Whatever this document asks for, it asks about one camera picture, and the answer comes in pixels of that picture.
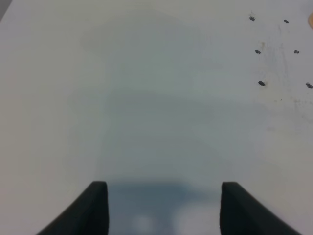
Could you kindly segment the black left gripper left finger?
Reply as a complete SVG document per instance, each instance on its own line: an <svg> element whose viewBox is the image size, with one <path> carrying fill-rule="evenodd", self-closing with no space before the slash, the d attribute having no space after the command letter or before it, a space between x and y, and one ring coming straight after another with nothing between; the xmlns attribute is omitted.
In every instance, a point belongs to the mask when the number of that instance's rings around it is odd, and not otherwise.
<svg viewBox="0 0 313 235"><path fill-rule="evenodd" d="M109 233L108 187L92 182L40 235L107 235Z"/></svg>

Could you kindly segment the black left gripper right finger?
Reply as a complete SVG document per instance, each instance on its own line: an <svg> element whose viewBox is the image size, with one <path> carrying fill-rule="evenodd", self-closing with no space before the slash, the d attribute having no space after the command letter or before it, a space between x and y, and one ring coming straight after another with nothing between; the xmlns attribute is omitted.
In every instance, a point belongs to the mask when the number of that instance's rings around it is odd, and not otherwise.
<svg viewBox="0 0 313 235"><path fill-rule="evenodd" d="M237 182L223 182L220 207L222 235L298 235Z"/></svg>

